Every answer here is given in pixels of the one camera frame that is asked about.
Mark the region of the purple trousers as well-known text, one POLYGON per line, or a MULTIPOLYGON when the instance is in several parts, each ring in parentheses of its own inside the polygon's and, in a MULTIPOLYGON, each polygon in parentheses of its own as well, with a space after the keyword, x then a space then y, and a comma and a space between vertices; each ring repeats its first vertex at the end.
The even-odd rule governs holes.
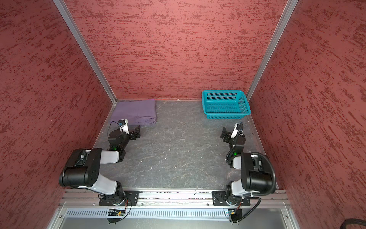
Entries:
POLYGON ((156 123, 156 101, 142 100, 117 103, 110 121, 127 119, 132 126, 152 126, 156 123))

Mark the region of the teal plastic basket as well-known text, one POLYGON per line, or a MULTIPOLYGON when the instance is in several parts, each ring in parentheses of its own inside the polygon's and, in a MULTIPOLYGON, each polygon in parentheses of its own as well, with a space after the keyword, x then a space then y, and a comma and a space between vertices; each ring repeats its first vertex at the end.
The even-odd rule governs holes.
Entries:
POLYGON ((242 119, 251 114, 247 97, 243 91, 202 91, 202 105, 207 119, 242 119))

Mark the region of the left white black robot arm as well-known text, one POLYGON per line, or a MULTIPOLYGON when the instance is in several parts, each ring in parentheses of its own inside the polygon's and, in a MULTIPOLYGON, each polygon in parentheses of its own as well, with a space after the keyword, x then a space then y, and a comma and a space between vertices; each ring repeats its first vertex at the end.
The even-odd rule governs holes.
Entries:
POLYGON ((136 205, 139 191, 125 192, 121 182, 100 174, 101 165, 123 162, 127 144, 141 137, 140 126, 129 131, 128 125, 118 125, 119 129, 107 133, 109 150, 80 148, 72 152, 60 174, 60 186, 98 193, 100 206, 136 205))

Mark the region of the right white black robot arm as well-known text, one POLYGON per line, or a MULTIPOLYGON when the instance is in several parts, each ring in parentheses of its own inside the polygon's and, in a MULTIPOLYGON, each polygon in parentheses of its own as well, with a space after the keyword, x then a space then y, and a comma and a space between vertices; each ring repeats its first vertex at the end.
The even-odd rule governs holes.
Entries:
POLYGON ((225 162, 232 169, 240 170, 238 181, 226 186, 224 200, 229 206, 236 206, 244 198, 267 196, 276 191, 275 170, 269 158, 259 152, 244 152, 246 137, 241 124, 229 132, 223 128, 220 138, 229 144, 225 162))

